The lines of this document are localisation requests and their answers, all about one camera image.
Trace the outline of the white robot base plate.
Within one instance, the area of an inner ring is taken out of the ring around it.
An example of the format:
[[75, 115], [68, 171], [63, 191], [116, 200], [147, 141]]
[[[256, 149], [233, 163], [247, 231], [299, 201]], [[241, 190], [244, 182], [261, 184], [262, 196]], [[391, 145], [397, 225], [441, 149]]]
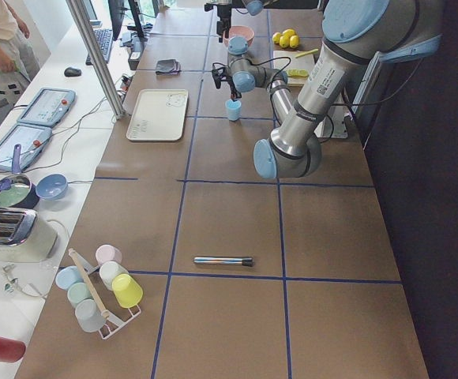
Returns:
[[348, 131], [344, 121], [345, 111], [342, 107], [331, 107], [324, 120], [315, 129], [319, 138], [347, 139]]

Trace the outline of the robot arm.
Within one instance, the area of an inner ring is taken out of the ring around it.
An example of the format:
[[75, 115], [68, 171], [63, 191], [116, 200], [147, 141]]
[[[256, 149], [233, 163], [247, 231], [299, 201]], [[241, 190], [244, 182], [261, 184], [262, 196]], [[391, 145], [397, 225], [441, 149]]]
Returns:
[[262, 178], [300, 178], [321, 162], [315, 129], [328, 115], [351, 75], [375, 54], [384, 62], [407, 62], [435, 53], [441, 40], [443, 1], [330, 1], [321, 23], [320, 55], [297, 99], [287, 74], [261, 67], [241, 36], [228, 40], [227, 64], [212, 69], [216, 86], [226, 81], [231, 99], [254, 88], [267, 90], [279, 122], [253, 149]]
[[216, 34], [222, 38], [229, 36], [233, 9], [244, 9], [250, 16], [256, 16], [264, 9], [316, 9], [318, 3], [314, 0], [219, 0], [207, 1], [203, 9], [205, 12], [216, 11]]

